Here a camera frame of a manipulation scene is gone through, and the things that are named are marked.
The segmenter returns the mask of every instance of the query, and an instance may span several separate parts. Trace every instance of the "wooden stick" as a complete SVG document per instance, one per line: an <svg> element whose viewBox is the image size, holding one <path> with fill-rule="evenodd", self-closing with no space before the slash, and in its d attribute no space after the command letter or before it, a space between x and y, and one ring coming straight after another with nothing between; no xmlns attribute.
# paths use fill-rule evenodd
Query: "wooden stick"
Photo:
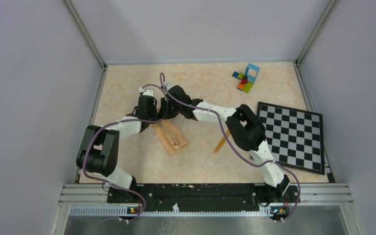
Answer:
<svg viewBox="0 0 376 235"><path fill-rule="evenodd" d="M227 137L228 136L230 136L230 130L229 129L227 129L227 131L226 131L226 135L227 135ZM224 136L223 136L223 138L220 140L220 142L217 144L217 147L215 147L215 149L214 149L214 153L218 153L218 151L220 151L220 149L222 148L222 146L225 144L225 142L226 142L226 138L224 138Z"/></svg>

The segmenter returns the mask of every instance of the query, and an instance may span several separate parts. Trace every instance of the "black base panel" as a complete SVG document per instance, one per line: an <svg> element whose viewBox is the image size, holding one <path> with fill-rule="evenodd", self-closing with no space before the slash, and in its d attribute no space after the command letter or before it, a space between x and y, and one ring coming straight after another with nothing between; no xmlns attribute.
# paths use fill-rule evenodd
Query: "black base panel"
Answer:
<svg viewBox="0 0 376 235"><path fill-rule="evenodd" d="M258 211L258 202L263 205L267 201L282 203L287 196L289 203L294 203L298 191L296 186L289 186L284 197L278 197L271 187L263 184L138 184L134 189L146 199L146 212L172 211L175 203L181 212ZM110 187L107 202L140 202L137 196L129 196L127 192Z"/></svg>

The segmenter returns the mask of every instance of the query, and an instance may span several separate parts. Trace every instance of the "black and white checkerboard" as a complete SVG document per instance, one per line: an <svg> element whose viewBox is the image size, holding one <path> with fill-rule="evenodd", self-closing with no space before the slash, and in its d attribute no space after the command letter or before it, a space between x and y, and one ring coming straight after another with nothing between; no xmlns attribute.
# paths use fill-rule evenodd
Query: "black and white checkerboard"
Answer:
<svg viewBox="0 0 376 235"><path fill-rule="evenodd" d="M325 174L321 114L259 102L257 116L276 161Z"/></svg>

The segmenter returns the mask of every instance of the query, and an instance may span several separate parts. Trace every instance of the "wooden object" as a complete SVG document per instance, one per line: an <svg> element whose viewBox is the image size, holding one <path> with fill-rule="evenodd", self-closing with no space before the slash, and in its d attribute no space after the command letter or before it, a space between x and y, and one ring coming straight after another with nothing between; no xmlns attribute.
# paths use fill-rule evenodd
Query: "wooden object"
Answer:
<svg viewBox="0 0 376 235"><path fill-rule="evenodd" d="M187 139L170 120L162 120L152 127L170 156L175 155L188 144Z"/></svg>
<svg viewBox="0 0 376 235"><path fill-rule="evenodd" d="M227 129L226 135L227 135L227 137L230 136L230 130L229 129ZM224 138L224 136L223 136L223 138L217 144L217 147L215 147L214 153L218 153L218 151L220 151L220 148L225 144L225 142L226 142L226 138Z"/></svg>

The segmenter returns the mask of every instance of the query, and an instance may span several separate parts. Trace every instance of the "tabletop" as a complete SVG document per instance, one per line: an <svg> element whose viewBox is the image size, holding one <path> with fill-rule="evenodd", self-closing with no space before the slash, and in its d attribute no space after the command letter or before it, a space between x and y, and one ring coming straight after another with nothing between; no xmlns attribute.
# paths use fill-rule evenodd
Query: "tabletop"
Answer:
<svg viewBox="0 0 376 235"><path fill-rule="evenodd" d="M94 124L102 126L132 112L138 103L139 87L152 83L160 85L160 72L165 73L168 83L180 85L191 99L200 98L233 108L246 104L253 111L257 110L259 101L306 110L292 62L253 64L259 66L260 71L248 94L237 89L239 80L232 77L234 71L244 72L240 71L244 63L109 66ZM158 101L162 96L155 90ZM217 124L188 120L181 115L171 121L189 142L172 157L151 127L119 143L117 164L138 183L264 182L260 170L243 162L228 144L213 153L222 138ZM245 151L237 149L248 158ZM328 182L326 175L290 170L301 183ZM289 179L294 182L293 177L289 176ZM80 183L95 181L83 176Z"/></svg>

